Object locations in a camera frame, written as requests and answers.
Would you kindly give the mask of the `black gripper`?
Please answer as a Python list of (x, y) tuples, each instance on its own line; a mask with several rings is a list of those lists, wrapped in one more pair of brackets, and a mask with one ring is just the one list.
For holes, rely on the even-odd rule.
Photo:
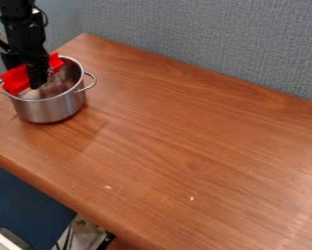
[(29, 88), (37, 89), (48, 77), (48, 53), (44, 49), (45, 24), (6, 26), (0, 31), (0, 56), (6, 69), (26, 65)]

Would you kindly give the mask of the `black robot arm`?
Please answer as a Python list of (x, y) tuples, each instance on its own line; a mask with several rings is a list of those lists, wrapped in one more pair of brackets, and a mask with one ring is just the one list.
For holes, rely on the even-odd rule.
[(49, 54), (44, 49), (48, 18), (34, 0), (0, 0), (0, 57), (6, 69), (25, 65), (29, 88), (48, 78)]

